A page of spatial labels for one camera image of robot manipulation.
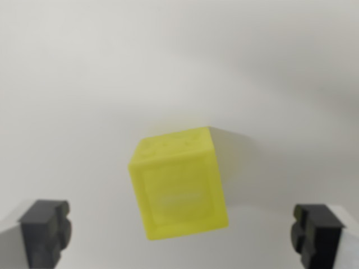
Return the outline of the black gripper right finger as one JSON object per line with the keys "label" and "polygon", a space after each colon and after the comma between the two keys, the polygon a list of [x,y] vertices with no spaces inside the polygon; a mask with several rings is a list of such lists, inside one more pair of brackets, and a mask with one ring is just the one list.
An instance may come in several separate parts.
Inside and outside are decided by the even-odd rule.
{"label": "black gripper right finger", "polygon": [[291,243],[304,268],[358,268],[358,221],[342,206],[296,204]]}

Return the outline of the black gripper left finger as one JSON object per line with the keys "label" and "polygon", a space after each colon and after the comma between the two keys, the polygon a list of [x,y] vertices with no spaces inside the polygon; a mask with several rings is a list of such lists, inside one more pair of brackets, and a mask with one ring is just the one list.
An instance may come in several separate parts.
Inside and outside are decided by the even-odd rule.
{"label": "black gripper left finger", "polygon": [[30,199],[1,219],[1,268],[56,268],[71,240],[66,200]]}

